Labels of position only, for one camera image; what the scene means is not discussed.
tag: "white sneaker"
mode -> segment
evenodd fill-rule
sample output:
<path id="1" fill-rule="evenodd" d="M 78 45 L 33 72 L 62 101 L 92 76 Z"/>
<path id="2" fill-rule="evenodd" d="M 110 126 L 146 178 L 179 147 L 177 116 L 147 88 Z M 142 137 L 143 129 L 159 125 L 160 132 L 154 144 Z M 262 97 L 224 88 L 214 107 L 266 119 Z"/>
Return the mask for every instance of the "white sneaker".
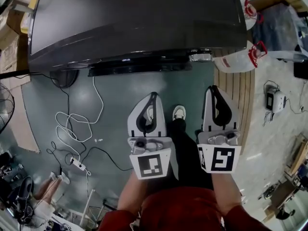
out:
<path id="1" fill-rule="evenodd" d="M 147 109 L 146 109 L 146 114 L 148 115 L 148 119 L 150 122 L 152 122 L 153 120 L 153 105 L 150 105 Z"/>
<path id="2" fill-rule="evenodd" d="M 66 176 L 66 174 L 64 174 L 64 172 L 61 173 L 61 175 L 59 176 L 59 179 L 61 179 L 62 181 L 64 181 L 66 184 L 71 183 L 71 181 L 70 181 L 69 178 Z"/>
<path id="3" fill-rule="evenodd" d="M 173 121 L 175 119 L 185 120 L 185 118 L 186 118 L 186 110 L 185 110 L 184 106 L 178 105 L 177 107 L 175 107 L 175 109 L 173 110 L 173 114 L 172 114 L 172 120 Z"/>
<path id="4" fill-rule="evenodd" d="M 49 177 L 50 177 L 52 180 L 56 180 L 56 179 L 57 179 L 56 174 L 53 173 L 53 172 L 50 173 L 50 176 L 49 176 Z"/>

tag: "power strip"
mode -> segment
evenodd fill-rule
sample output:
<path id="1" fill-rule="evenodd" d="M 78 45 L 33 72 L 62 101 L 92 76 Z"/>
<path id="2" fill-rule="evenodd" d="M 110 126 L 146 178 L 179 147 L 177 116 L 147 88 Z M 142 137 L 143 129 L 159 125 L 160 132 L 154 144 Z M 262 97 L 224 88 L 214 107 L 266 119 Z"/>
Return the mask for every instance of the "power strip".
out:
<path id="1" fill-rule="evenodd" d="M 84 171 L 86 169 L 86 166 L 84 166 L 82 163 L 80 163 L 76 158 L 71 157 L 71 162 L 79 169 Z"/>

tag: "black television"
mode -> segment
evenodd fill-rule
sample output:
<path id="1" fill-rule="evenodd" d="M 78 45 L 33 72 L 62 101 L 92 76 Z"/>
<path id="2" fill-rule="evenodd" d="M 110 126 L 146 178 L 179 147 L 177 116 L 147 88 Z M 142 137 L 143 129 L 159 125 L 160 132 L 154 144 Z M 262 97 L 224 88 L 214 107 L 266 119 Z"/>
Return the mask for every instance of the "black television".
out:
<path id="1" fill-rule="evenodd" d="M 238 51 L 246 41 L 240 0 L 38 0 L 29 70 L 182 70 L 192 55 Z"/>

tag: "cardboard box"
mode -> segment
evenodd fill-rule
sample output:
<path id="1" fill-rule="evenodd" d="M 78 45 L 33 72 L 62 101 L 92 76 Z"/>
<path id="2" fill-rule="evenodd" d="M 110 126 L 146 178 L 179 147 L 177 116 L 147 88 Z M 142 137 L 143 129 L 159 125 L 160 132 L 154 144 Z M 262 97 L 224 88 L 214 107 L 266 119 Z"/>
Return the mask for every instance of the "cardboard box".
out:
<path id="1" fill-rule="evenodd" d="M 28 36 L 17 35 L 1 52 L 0 73 L 28 69 Z"/>
<path id="2" fill-rule="evenodd" d="M 18 35 L 24 12 L 11 9 L 14 1 L 0 15 L 0 50 L 4 50 Z"/>

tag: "gray floor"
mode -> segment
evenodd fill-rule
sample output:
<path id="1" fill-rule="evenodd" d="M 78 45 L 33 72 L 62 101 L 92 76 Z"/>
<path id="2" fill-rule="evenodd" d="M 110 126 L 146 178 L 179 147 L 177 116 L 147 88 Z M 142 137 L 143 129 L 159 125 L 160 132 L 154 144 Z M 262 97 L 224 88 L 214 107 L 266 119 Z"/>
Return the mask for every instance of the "gray floor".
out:
<path id="1" fill-rule="evenodd" d="M 272 185 L 283 180 L 283 172 L 296 135 L 303 133 L 308 137 L 308 112 L 295 115 L 289 102 L 280 113 L 275 114 L 271 123 L 263 126 L 265 96 L 263 85 L 267 80 L 275 81 L 281 91 L 291 101 L 293 110 L 299 113 L 300 93 L 303 80 L 294 77 L 293 63 L 285 63 L 268 56 L 261 58 L 256 69 L 254 106 L 249 134 L 244 153 L 241 155 L 233 175 L 238 187 L 244 189 L 249 214 L 259 208 L 265 208 L 270 200 L 257 198 Z M 301 105 L 308 110 L 308 86 L 303 88 Z"/>
<path id="2" fill-rule="evenodd" d="M 192 71 L 172 73 L 142 73 L 118 76 L 102 76 L 95 78 L 98 92 L 104 101 L 104 111 L 95 125 L 92 125 L 93 138 L 85 142 L 89 149 L 98 146 L 106 150 L 116 163 L 123 169 L 130 168 L 130 148 L 127 144 L 127 118 L 134 105 L 151 91 L 159 93 L 166 120 L 171 118 L 172 107 L 183 104 L 187 110 L 187 132 L 195 139 L 194 131 L 201 127 L 204 93 L 213 84 L 214 65 L 212 63 L 197 64 Z M 80 71 L 76 83 L 70 88 L 71 113 L 86 116 L 94 121 L 101 108 L 101 103 L 93 89 L 92 78 L 87 77 L 88 71 Z M 18 158 L 24 164 L 37 184 L 50 174 L 58 171 L 58 163 L 52 155 L 46 153 L 54 141 L 58 149 L 68 149 L 62 145 L 55 133 L 55 114 L 58 111 L 67 112 L 67 97 L 56 88 L 49 79 L 38 76 L 23 85 L 23 97 L 28 119 L 41 150 L 40 154 L 17 150 Z M 74 131 L 80 139 L 88 137 L 87 125 L 73 122 Z M 61 134 L 63 140 L 81 152 L 83 147 L 78 142 Z M 68 173 L 71 184 L 63 186 L 64 196 L 59 204 L 76 211 L 82 211 L 87 201 L 86 173 L 75 166 L 64 163 L 63 152 L 56 152 L 64 172 Z M 130 172 L 117 169 L 103 152 L 93 150 L 84 161 L 92 173 L 89 177 L 89 190 L 95 188 L 102 197 L 117 198 L 127 181 Z M 96 196 L 91 205 L 101 205 Z"/>

